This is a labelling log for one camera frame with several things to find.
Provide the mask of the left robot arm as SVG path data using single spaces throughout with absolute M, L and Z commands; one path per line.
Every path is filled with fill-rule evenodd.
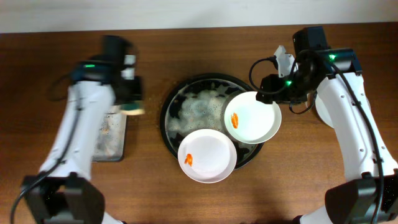
M 106 35 L 102 52 L 69 73 L 67 105 L 55 142 L 39 173 L 24 177 L 11 223 L 22 199 L 36 223 L 119 223 L 106 212 L 103 194 L 90 182 L 91 162 L 112 106 L 127 116 L 144 113 L 132 47 L 123 37 Z

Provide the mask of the green yellow sponge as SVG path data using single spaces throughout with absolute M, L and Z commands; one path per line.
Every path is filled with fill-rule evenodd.
M 144 114 L 145 109 L 143 104 L 140 101 L 138 101 L 138 102 L 121 105 L 120 112 L 122 114 L 125 114 L 126 116 L 137 116 Z

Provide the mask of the grey-blue plate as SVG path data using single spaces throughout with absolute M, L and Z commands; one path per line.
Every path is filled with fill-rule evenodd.
M 316 111 L 317 114 L 319 115 L 320 119 L 329 127 L 333 128 L 333 123 L 331 120 L 331 117 L 328 113 L 328 110 L 325 106 L 325 104 L 323 103 L 322 99 L 317 96 L 316 100 L 315 100 L 315 107 L 316 107 Z

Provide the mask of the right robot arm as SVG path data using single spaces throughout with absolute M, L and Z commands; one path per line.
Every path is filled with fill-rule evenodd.
M 380 223 L 397 218 L 397 162 L 373 118 L 363 70 L 352 49 L 332 49 L 322 27 L 293 35 L 295 53 L 279 47 L 270 61 L 277 74 L 262 79 L 261 103 L 303 103 L 311 93 L 323 102 L 338 139 L 345 183 L 326 191 L 324 205 L 295 223 Z

